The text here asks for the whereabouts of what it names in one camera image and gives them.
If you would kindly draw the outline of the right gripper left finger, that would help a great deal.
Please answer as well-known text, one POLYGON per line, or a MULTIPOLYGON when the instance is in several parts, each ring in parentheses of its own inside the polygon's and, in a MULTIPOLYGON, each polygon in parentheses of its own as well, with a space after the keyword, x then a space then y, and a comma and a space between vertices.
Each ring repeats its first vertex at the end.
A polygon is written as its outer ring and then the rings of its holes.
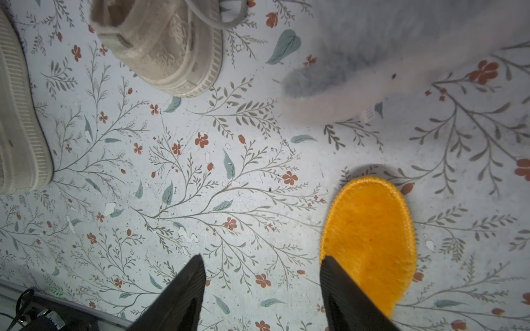
POLYGON ((196 255, 128 329, 196 331, 205 285, 204 261, 196 255))

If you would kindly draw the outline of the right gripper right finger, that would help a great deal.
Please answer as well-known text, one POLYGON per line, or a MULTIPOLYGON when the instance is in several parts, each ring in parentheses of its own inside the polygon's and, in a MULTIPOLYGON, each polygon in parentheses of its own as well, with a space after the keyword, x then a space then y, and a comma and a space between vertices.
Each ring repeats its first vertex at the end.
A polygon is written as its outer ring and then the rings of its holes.
POLYGON ((320 285, 330 330, 399 331, 333 257, 322 260, 320 285))

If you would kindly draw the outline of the orange insole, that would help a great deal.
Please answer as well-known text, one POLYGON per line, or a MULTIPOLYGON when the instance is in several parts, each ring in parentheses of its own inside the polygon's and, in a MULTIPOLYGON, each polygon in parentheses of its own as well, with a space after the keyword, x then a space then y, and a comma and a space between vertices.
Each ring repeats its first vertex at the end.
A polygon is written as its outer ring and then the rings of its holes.
POLYGON ((326 256, 333 257, 391 318, 417 264, 414 225, 400 191, 378 177, 346 184, 328 211, 320 259, 326 256))

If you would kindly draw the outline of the beige sneaker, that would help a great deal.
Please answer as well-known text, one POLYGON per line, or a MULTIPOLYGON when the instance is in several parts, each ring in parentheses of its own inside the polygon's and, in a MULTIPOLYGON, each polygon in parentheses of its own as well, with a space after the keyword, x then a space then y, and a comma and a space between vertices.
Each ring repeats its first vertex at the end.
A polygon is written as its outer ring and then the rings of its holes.
POLYGON ((147 84, 174 97, 206 92, 222 67, 222 32, 247 15, 241 1, 224 22, 219 1, 93 1, 91 25, 103 46, 147 84))
POLYGON ((30 91, 26 58, 15 29, 1 13, 1 193, 39 190, 53 164, 30 91))

